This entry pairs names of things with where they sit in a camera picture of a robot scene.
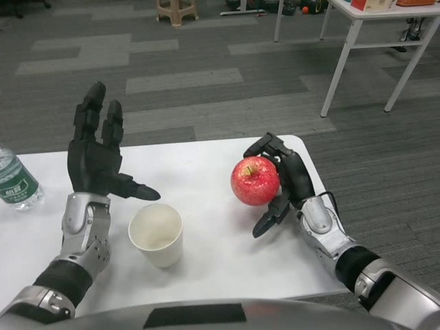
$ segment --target beige stool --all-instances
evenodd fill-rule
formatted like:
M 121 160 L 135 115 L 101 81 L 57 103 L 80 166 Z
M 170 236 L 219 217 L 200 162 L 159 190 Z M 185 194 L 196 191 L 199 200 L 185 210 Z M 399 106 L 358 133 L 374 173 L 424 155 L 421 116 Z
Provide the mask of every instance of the beige stool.
M 170 0 L 166 3 L 160 3 L 160 0 L 156 0 L 156 19 L 159 21 L 162 16 L 168 16 L 172 26 L 181 26 L 182 17 L 186 15 L 193 14 L 195 19 L 199 19 L 195 1 L 196 0 L 191 0 L 189 3 L 183 0 Z

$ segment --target robotic arm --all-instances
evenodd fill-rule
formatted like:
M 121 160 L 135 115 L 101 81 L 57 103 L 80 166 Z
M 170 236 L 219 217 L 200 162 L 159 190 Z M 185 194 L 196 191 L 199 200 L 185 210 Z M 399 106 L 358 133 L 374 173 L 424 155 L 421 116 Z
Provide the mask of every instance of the robotic arm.
M 280 224 L 291 203 L 298 211 L 300 231 L 306 242 L 371 315 L 410 329 L 438 329 L 440 295 L 349 237 L 340 226 L 333 194 L 324 192 L 316 196 L 298 154 L 271 133 L 254 143 L 244 157 L 260 154 L 277 167 L 282 193 L 269 203 L 269 210 L 255 225 L 255 238 L 275 223 Z M 325 194 L 332 197 L 335 211 L 325 206 Z
M 109 193 L 146 200 L 160 198 L 158 192 L 133 177 L 119 173 L 122 156 L 121 104 L 110 103 L 103 123 L 102 143 L 96 141 L 105 86 L 96 82 L 76 107 L 75 135 L 69 144 L 67 167 L 74 193 L 68 196 L 62 221 L 60 254 L 46 270 L 25 287 L 2 311 L 2 326 L 22 329 L 66 320 L 110 259 Z

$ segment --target metal joint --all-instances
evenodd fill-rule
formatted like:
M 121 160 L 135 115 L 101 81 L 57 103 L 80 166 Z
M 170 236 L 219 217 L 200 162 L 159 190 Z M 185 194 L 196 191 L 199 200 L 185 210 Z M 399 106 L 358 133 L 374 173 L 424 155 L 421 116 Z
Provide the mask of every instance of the metal joint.
M 0 316 L 17 304 L 29 304 L 44 309 L 52 314 L 64 313 L 69 318 L 75 317 L 75 306 L 64 294 L 47 287 L 30 285 L 20 291 L 15 299 L 0 313 Z

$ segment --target green bottle label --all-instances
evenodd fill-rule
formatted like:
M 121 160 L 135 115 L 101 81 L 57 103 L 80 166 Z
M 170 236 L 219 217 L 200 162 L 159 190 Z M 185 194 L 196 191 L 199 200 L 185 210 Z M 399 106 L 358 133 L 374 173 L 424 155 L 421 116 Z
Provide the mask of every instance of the green bottle label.
M 16 161 L 20 160 L 15 157 L 11 162 L 11 166 L 15 166 Z M 15 204 L 25 201 L 31 197 L 39 187 L 39 183 L 34 179 L 28 170 L 21 166 L 21 170 L 11 180 L 0 184 L 0 198 L 8 204 Z

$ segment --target robotic fingertip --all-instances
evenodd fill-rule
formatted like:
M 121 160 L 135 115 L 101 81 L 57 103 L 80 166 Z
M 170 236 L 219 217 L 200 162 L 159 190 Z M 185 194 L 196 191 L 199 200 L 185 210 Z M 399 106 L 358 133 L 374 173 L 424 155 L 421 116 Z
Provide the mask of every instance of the robotic fingertip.
M 147 201 L 157 201 L 158 199 L 160 199 L 161 196 L 156 190 L 142 184 L 137 187 L 134 197 Z

